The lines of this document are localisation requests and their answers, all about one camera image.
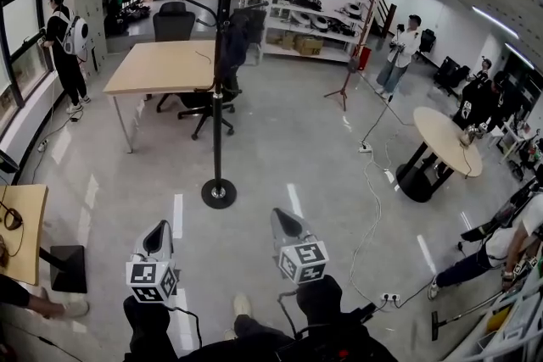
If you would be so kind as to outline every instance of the round table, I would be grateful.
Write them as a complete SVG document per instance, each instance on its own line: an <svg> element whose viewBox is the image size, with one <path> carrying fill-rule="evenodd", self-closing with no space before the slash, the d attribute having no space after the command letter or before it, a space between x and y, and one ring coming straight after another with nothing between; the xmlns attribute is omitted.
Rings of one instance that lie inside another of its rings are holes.
<svg viewBox="0 0 543 362"><path fill-rule="evenodd" d="M413 201L427 202L434 192L456 171L470 178L481 175L483 162L477 147L472 143L469 148L460 144L462 130L451 118L431 108L416 108L415 126L423 137L423 144L413 154L407 164L402 164L396 171L396 178L401 190ZM432 153L419 167L417 161L427 148ZM440 159L446 166L445 173L432 184L425 171Z"/></svg>

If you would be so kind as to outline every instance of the round wooden tabletop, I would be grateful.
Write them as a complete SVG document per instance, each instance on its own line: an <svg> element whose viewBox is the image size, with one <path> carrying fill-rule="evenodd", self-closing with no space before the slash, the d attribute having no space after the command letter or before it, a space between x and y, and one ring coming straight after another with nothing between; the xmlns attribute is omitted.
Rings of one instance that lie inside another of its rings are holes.
<svg viewBox="0 0 543 362"><path fill-rule="evenodd" d="M415 126L432 152L447 166L469 177L483 172L483 161L474 143L469 148L460 144L462 130L447 115L431 108L416 108Z"/></svg>

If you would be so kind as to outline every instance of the window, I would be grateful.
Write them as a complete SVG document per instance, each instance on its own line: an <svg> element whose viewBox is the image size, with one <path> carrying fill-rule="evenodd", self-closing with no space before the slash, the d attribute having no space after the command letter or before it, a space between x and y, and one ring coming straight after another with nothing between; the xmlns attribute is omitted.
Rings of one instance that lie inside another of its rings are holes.
<svg viewBox="0 0 543 362"><path fill-rule="evenodd" d="M0 0L0 136L53 69L43 26L42 0Z"/></svg>

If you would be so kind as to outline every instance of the black coat rack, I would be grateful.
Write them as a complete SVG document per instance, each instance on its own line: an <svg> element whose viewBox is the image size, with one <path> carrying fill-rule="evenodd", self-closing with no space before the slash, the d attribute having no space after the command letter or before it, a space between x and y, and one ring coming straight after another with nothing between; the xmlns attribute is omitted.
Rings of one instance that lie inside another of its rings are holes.
<svg viewBox="0 0 543 362"><path fill-rule="evenodd" d="M209 92L211 89L215 88L213 91L213 153L215 160L215 177L207 181L202 187L202 199L209 207L213 209L225 209L234 203L236 196L238 195L236 187L229 180L222 178L221 174L222 90L225 89L231 93L241 92L228 89L224 86L222 83L222 74L224 74L224 72L219 68L221 61L222 38L227 32L232 18L230 17L230 3L232 0L219 0L216 14L202 3L195 2L194 0L184 1L192 3L208 11L215 19L214 25L209 25L201 19L197 19L197 21L202 25L216 27L217 29L215 39L215 73L213 83L207 89L194 89L194 91ZM267 2L257 3L256 5L242 8L239 11L259 8L262 6L267 6L267 4Z"/></svg>

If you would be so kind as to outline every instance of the ceiling light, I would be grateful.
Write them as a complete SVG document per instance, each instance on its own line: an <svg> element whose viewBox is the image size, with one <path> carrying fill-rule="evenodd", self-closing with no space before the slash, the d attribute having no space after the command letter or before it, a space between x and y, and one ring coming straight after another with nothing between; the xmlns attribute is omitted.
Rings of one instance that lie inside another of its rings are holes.
<svg viewBox="0 0 543 362"><path fill-rule="evenodd" d="M515 38L518 39L518 33L515 32L513 29L511 29L510 27L507 27L506 25L501 23L501 21L495 19L491 15L488 15L486 12L481 11L479 8L475 8L474 6L472 8L473 8L473 11L475 11L477 14L482 15L486 19L489 19L492 23L500 26L504 31L508 32L509 34L513 35Z"/></svg>
<svg viewBox="0 0 543 362"><path fill-rule="evenodd" d="M520 59L527 64L532 70L535 70L534 64L532 64L530 61L528 61L522 54L520 54L515 47L513 47L511 44L506 42L506 47L511 50L513 53L515 53L517 56L520 57Z"/></svg>

